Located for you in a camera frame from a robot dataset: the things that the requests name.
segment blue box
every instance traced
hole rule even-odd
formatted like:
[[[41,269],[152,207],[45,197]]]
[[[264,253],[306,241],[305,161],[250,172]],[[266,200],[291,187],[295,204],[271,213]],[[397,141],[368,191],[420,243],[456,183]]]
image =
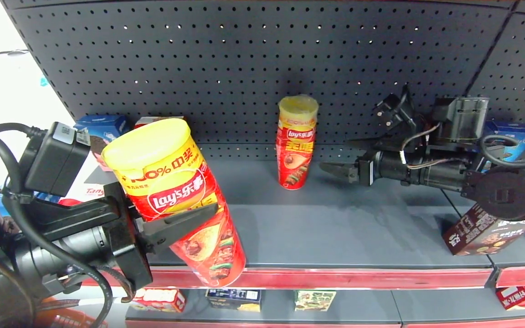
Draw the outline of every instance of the blue box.
[[[129,132],[131,127],[123,115],[89,115],[77,120],[75,129],[85,129],[90,135],[90,152],[96,158],[103,171],[111,172],[100,156],[104,147],[121,135]]]
[[[507,135],[519,141],[514,147],[506,147],[504,161],[514,162],[525,150],[525,123],[512,123],[500,121],[486,121],[484,135]]]

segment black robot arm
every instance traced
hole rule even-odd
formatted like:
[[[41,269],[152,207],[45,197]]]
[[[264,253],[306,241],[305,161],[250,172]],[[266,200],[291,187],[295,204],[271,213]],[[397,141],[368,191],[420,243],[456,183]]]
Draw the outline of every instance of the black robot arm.
[[[217,212],[217,204],[166,219],[144,222],[118,183],[105,185],[105,197],[66,207],[36,199],[34,191],[66,196],[88,154],[86,144],[59,143],[55,133],[70,131],[54,123],[49,130],[23,124],[0,124],[0,132],[18,130],[30,141],[19,162],[0,140],[0,157],[9,172],[2,203],[21,229],[8,235],[0,218],[0,327],[32,326],[41,301],[73,292],[92,277],[104,291],[99,326],[113,296],[99,270],[111,271],[134,291],[152,282],[146,253],[169,247]],[[122,274],[107,268],[118,267]]]
[[[375,111],[378,118],[384,118],[381,124],[387,125],[388,131],[390,114],[380,113],[394,108],[382,103]],[[525,220],[525,163],[502,160],[504,143],[513,146],[516,139],[501,135],[483,137],[487,105],[487,98],[437,99],[429,119],[423,117],[423,132],[404,137],[387,133],[377,139],[352,140],[350,145],[365,151],[354,163],[319,166],[342,180],[364,186],[387,178],[399,180],[402,185],[457,191],[479,203],[489,214],[504,220]],[[404,112],[414,111],[405,108]],[[494,140],[503,143],[487,144]]]

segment potato chip can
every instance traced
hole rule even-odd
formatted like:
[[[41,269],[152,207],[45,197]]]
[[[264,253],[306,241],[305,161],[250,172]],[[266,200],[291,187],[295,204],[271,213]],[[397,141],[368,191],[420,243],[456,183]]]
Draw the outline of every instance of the potato chip can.
[[[217,202],[216,215],[171,249],[208,287],[225,287],[240,276],[246,259],[228,205],[184,120],[134,129],[102,156],[146,221]]]
[[[317,101],[308,95],[284,97],[279,102],[277,164],[279,184],[285,189],[299,189],[307,179],[318,109]]]

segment lower shelf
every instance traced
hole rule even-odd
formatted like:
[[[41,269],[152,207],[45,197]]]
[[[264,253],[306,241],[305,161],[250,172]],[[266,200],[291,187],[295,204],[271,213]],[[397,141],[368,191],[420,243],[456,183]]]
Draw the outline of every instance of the lower shelf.
[[[295,312],[294,292],[290,290],[265,291],[262,310],[242,312],[210,307],[203,290],[187,290],[187,306],[183,313],[138,311],[129,308],[126,322],[128,328],[145,327],[192,327],[200,323],[221,323],[221,326],[268,327],[285,324],[312,324],[314,327],[331,325],[392,328],[400,327],[400,316],[390,291],[337,291],[327,312]]]
[[[492,288],[392,294],[400,318],[409,328],[525,328],[525,309],[506,311]]]

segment chocolate biscuit box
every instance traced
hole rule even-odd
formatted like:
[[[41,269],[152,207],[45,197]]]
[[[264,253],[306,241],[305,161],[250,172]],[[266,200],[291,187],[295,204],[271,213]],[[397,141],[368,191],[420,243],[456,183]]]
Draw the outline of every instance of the chocolate biscuit box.
[[[454,255],[495,254],[525,234],[525,220],[512,222],[488,214],[479,204],[443,235]]]

